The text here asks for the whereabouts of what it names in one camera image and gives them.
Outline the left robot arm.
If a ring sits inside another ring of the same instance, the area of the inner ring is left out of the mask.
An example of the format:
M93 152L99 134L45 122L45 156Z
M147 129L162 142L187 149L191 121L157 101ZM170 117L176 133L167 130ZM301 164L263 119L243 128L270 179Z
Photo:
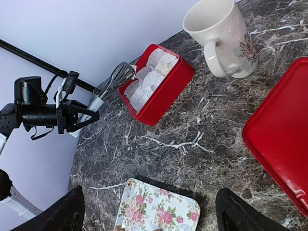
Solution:
M72 94L78 74L72 72L66 77L55 94L55 104L48 104L47 94L53 84L51 80L45 90L41 88L41 77L21 77L14 83L14 102L5 105L0 111L0 148L3 149L14 129L24 126L46 127L59 134L75 132L99 120L99 112L86 105L68 100Z

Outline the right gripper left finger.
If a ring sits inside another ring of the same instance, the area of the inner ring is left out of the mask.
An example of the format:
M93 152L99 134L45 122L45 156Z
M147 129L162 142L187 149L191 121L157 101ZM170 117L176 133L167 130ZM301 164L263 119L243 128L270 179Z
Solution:
M81 231L85 216L85 200L78 185L44 212L17 226L14 231Z

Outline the red chocolate box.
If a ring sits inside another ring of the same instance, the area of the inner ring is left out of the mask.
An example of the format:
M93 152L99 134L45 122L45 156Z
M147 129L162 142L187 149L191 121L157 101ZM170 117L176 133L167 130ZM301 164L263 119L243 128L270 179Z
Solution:
M137 73L119 90L130 115L154 126L192 80L195 69L179 54L151 44L136 62ZM161 69L168 68L164 75Z

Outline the white chocolate cube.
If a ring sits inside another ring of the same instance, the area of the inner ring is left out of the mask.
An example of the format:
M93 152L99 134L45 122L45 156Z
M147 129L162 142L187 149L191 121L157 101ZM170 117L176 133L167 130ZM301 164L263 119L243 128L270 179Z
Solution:
M169 69L163 68L163 69L161 69L161 73L164 74L164 75L167 75L169 73Z

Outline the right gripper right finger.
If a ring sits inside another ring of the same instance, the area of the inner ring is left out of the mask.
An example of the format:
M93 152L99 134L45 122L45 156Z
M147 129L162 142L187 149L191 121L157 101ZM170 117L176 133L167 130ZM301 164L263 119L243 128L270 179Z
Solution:
M229 188L216 195L216 216L220 231L287 231L274 220L262 215Z

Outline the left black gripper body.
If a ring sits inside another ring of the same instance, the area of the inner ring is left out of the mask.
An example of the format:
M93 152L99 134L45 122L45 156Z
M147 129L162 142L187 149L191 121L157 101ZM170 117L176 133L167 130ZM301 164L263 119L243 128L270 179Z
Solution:
M59 104L56 109L57 128L59 134L74 132L79 130L78 120L78 102L76 100L66 100Z

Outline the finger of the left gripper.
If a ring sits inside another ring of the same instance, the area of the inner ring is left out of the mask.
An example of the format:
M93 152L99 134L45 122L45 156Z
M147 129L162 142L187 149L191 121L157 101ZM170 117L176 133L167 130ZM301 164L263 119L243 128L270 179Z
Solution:
M70 113L95 113L94 111L88 109L88 107L76 100L69 100L68 107Z
M90 115L77 113L72 117L73 125L72 132L76 132L83 127L98 121L100 118L99 113L91 113Z

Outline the red box lid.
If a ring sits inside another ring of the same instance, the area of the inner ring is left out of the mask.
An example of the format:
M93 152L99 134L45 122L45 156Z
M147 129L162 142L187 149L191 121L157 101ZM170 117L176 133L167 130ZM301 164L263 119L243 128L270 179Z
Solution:
M243 128L243 141L308 215L308 59L296 59Z

